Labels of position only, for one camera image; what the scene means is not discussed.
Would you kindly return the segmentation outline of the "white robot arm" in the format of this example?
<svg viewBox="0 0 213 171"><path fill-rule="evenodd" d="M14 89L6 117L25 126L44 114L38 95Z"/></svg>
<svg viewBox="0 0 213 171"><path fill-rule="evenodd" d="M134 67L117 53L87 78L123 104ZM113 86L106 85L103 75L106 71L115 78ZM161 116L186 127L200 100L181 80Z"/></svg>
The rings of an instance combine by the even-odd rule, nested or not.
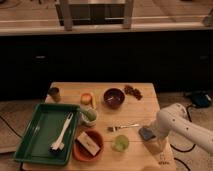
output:
<svg viewBox="0 0 213 171"><path fill-rule="evenodd" d="M213 155L213 131L184 119L186 113L183 105L174 103L160 109L148 128L159 139L166 138L170 131L174 131Z"/></svg>

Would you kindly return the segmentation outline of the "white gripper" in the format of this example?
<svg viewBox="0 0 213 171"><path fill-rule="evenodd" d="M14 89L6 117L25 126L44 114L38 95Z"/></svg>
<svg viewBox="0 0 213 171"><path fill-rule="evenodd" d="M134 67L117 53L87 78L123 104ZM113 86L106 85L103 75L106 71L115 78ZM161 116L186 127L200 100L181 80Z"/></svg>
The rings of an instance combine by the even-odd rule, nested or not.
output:
<svg viewBox="0 0 213 171"><path fill-rule="evenodd" d="M149 125L149 129L157 137L155 141L157 142L159 149L164 150L167 144L167 140L165 138L168 136L169 130L157 120L153 121Z"/></svg>

